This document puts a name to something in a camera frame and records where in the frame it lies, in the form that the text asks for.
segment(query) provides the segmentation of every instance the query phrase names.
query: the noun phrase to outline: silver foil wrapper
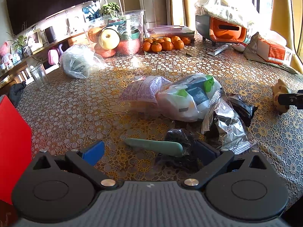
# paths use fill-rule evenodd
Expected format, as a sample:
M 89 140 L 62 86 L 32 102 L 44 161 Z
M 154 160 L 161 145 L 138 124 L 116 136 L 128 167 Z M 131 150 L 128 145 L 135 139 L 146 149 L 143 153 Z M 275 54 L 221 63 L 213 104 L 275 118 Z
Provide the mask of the silver foil wrapper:
M 205 141 L 216 149 L 227 148 L 235 154 L 240 154 L 252 146 L 246 136 L 247 132 L 224 90 L 217 90 L 201 127 Z

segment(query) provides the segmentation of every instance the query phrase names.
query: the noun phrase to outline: round metal pin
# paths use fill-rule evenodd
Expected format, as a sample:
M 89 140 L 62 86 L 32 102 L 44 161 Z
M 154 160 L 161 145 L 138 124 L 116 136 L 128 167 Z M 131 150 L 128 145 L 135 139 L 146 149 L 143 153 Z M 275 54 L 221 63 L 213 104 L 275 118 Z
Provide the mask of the round metal pin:
M 116 181 L 113 179 L 104 179 L 101 181 L 101 185 L 104 187 L 111 187 L 116 184 Z
M 197 186 L 199 184 L 199 181 L 194 178 L 187 178 L 184 180 L 184 184 L 187 186 Z

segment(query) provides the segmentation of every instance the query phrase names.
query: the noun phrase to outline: dark garment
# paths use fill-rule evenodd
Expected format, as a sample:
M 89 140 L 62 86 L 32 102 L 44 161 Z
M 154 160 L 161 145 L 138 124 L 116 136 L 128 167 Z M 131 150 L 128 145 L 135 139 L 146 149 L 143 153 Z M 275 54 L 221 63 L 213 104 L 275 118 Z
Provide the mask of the dark garment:
M 9 100 L 12 102 L 14 107 L 18 106 L 23 89 L 26 87 L 25 81 L 22 83 L 13 84 L 9 90 Z

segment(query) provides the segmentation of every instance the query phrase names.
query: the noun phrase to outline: floral lace tablecloth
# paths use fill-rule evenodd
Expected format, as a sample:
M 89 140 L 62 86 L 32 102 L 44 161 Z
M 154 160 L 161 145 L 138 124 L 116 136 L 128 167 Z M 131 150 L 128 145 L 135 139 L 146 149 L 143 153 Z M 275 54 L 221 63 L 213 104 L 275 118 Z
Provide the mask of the floral lace tablecloth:
M 174 82 L 202 72 L 214 75 L 226 92 L 239 93 L 259 107 L 249 130 L 272 167 L 285 179 L 290 206 L 302 195 L 303 111 L 291 107 L 279 116 L 271 86 L 281 78 L 297 92 L 303 89 L 303 78 L 248 61 L 232 48 L 217 56 L 207 54 L 215 48 L 196 36 L 194 44 L 180 51 L 107 59 L 109 67 L 89 79 L 71 79 L 57 69 L 48 75 L 52 84 L 48 89 L 38 91 L 32 83 L 25 88 L 18 106 L 32 128 L 32 156 L 40 149 L 63 154 L 102 139 L 105 155 L 96 168 L 108 176 L 116 180 L 184 180 L 186 172 L 156 164 L 154 152 L 133 151 L 122 142 L 127 137 L 161 140 L 172 121 L 130 115 L 117 99 L 134 76 L 165 76 Z

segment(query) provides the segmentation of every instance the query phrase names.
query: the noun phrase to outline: gray ribbed panel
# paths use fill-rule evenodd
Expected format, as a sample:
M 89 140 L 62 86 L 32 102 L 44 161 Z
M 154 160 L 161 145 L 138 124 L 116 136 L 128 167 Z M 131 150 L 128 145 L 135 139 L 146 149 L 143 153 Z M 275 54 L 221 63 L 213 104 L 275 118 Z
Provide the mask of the gray ribbed panel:
M 211 209 L 198 191 L 182 189 L 176 182 L 131 182 L 115 191 L 104 191 L 81 216 L 57 224 L 25 219 L 17 227 L 283 227 L 281 220 L 240 223 Z

